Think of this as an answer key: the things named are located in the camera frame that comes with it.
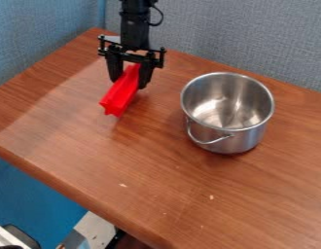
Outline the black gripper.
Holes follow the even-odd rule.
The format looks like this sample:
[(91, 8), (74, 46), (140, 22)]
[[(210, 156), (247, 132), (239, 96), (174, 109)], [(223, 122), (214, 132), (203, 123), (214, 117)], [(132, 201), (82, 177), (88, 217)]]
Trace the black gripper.
[(123, 73), (123, 61), (142, 63), (139, 68), (139, 89), (151, 82), (155, 67), (163, 68), (166, 49), (152, 49), (150, 27), (151, 12), (130, 13), (120, 11), (120, 35), (99, 36), (99, 55), (107, 59), (111, 80), (115, 82)]

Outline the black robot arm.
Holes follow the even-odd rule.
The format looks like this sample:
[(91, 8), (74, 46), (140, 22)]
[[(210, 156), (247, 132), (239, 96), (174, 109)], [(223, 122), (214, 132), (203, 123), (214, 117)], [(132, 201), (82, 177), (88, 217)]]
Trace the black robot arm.
[(159, 26), (163, 22), (151, 22), (151, 9), (160, 16), (162, 10), (156, 7), (159, 0), (119, 0), (120, 4), (120, 35), (99, 36), (99, 55), (107, 60), (111, 80), (115, 82), (123, 74), (123, 62), (134, 62), (140, 65), (139, 89), (151, 82), (154, 70), (163, 68), (166, 48), (154, 49), (150, 42), (150, 27)]

